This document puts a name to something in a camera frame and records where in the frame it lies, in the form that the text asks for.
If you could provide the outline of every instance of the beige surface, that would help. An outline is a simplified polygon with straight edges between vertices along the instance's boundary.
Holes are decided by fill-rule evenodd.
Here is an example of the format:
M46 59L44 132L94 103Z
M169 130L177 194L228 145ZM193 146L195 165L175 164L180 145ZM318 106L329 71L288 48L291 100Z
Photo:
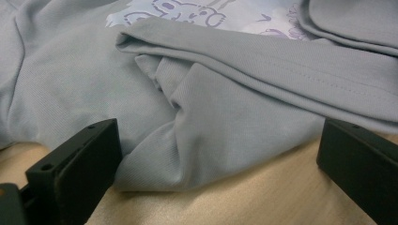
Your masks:
M389 136L398 143L398 136ZM318 170L319 141L207 187L182 193L119 193L112 187L87 224L374 224ZM0 183L48 151L26 143L0 152Z

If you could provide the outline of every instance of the clothing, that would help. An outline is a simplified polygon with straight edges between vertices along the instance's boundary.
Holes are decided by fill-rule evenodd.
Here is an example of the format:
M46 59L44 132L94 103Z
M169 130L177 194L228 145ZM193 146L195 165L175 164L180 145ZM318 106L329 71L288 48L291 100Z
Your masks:
M159 18L105 27L127 3L2 7L0 147L55 149L117 118L115 186L185 190L319 136L325 116L398 133L394 56Z
M106 18L106 25L129 26L149 17L222 30L309 40L299 27L299 0L131 0Z
M398 1L305 0L300 25L351 48L398 56Z

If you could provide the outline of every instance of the screw hole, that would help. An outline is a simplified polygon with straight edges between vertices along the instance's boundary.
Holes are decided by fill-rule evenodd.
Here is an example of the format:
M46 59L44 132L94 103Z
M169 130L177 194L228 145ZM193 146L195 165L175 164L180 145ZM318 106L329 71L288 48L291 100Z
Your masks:
M46 164L46 165L44 165L44 166L41 167L41 170L42 170L42 171L49 171L49 170L52 169L52 168L53 168L53 165L52 165L52 164Z

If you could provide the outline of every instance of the black plastic part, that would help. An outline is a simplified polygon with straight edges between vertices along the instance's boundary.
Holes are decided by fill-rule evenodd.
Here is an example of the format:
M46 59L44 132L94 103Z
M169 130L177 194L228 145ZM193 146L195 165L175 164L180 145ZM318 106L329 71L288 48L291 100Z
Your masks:
M377 224L398 224L398 146L365 128L327 119L322 169Z
M14 184L0 185L0 224L28 224L20 191Z
M114 182L122 159L115 119L93 124L26 171L31 224L84 224Z

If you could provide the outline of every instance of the printed graphic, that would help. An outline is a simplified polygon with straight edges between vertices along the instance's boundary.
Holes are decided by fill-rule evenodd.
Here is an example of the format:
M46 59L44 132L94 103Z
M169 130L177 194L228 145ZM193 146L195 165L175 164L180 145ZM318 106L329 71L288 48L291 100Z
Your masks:
M214 7L215 5L220 3L220 6L217 8L217 10L221 10L221 9L225 8L226 5L233 3L235 1L237 1L237 0L227 0L225 2L222 2L222 0L214 0L210 4L207 4L207 7Z
M182 3L177 0L153 0L151 7L146 7L147 10L137 10L134 2L131 1L128 3L128 8L109 15L106 26L112 27L117 24L128 26L139 20L156 16L171 21L217 27L226 18L224 14L218 12L213 7L200 6L194 3Z
M285 14L287 16L288 22L285 20L280 20L281 22L273 22L275 19L280 18L281 10L274 9L271 16L266 14L261 14L263 17L262 19L258 20L258 22L264 22L263 25L265 27L275 27L275 28L268 28L260 33L259 35L265 36L273 36L276 38L290 38L290 39L300 39L300 40L309 40L306 34L301 30L299 27L299 20L298 20L298 4L293 4L293 6L288 10L288 13Z

